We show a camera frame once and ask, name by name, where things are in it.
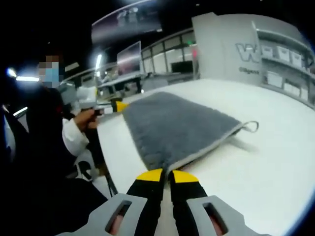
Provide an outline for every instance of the white table surface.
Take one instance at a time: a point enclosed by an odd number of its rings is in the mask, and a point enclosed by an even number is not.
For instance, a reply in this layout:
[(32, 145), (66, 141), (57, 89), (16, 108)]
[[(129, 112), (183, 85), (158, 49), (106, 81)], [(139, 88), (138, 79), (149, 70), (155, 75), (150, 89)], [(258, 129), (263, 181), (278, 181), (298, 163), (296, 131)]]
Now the white table surface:
[[(315, 189), (314, 110), (264, 88), (210, 79), (158, 88), (125, 102), (157, 91), (218, 109), (240, 121), (259, 121), (257, 133), (239, 132), (184, 171), (195, 175), (208, 195), (241, 212), (254, 231), (281, 236), (290, 230)], [(98, 133), (113, 182), (126, 193), (147, 169), (123, 116), (101, 121)]]
[(121, 78), (117, 78), (108, 82), (105, 82), (104, 84), (98, 86), (99, 89), (103, 88), (103, 87), (108, 87), (108, 86), (113, 86), (116, 85), (118, 83), (124, 82), (124, 81), (128, 81), (128, 80), (133, 80), (135, 79), (137, 76), (127, 76), (127, 77), (121, 77)]

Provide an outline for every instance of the gray towel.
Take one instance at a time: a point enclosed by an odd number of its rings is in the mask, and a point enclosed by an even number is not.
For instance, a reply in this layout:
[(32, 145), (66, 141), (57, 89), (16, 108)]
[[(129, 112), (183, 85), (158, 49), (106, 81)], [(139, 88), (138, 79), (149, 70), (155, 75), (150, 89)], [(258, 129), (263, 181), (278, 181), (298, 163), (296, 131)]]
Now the gray towel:
[(163, 168), (166, 173), (213, 150), (245, 125), (166, 92), (131, 103), (123, 114), (148, 170)]

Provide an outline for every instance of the gray gripper frame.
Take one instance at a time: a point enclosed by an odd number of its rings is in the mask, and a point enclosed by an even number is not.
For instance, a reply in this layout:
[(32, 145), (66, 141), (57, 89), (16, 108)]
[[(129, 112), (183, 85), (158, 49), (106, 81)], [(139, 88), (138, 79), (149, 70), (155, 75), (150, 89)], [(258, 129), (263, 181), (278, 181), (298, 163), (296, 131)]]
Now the gray gripper frame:
[(209, 204), (216, 210), (227, 228), (224, 236), (259, 236), (260, 234), (245, 225), (244, 216), (217, 196), (188, 199), (187, 204), (194, 217), (199, 236), (217, 236), (205, 207)]
[[(109, 230), (114, 218), (124, 205), (130, 205), (130, 207), (124, 216), (117, 235), (133, 236), (146, 202), (146, 198), (119, 193), (95, 209), (90, 214), (86, 225), (75, 232), (61, 233), (58, 236), (111, 236), (106, 231)], [(227, 228), (227, 233), (224, 236), (260, 235), (245, 225), (244, 216), (241, 213), (216, 196), (189, 199), (187, 204), (196, 222), (199, 236), (217, 236), (213, 225), (209, 224), (209, 216), (204, 208), (208, 204), (214, 207), (223, 220)]]
[(114, 218), (124, 205), (130, 206), (117, 235), (133, 236), (146, 202), (146, 198), (119, 193), (95, 209), (90, 214), (86, 225), (72, 233), (61, 233), (58, 236), (112, 236), (106, 231), (109, 231)]

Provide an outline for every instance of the display screen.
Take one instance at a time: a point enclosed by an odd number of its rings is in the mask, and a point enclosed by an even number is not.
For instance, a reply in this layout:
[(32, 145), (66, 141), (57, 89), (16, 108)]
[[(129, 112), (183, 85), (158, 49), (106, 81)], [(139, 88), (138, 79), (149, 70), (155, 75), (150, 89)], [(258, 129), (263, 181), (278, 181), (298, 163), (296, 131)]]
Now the display screen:
[(92, 24), (92, 42), (111, 44), (161, 30), (157, 0), (143, 0), (120, 8)]
[(140, 72), (141, 41), (117, 54), (118, 75)]

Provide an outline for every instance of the large letter logo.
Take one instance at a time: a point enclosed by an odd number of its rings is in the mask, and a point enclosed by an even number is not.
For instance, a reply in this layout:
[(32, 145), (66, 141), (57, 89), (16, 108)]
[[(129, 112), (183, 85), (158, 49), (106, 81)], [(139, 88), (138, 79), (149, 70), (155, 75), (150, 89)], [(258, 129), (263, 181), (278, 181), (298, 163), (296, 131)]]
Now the large letter logo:
[(236, 43), (235, 45), (242, 61), (252, 61), (254, 63), (259, 63), (257, 45), (252, 45), (248, 43)]

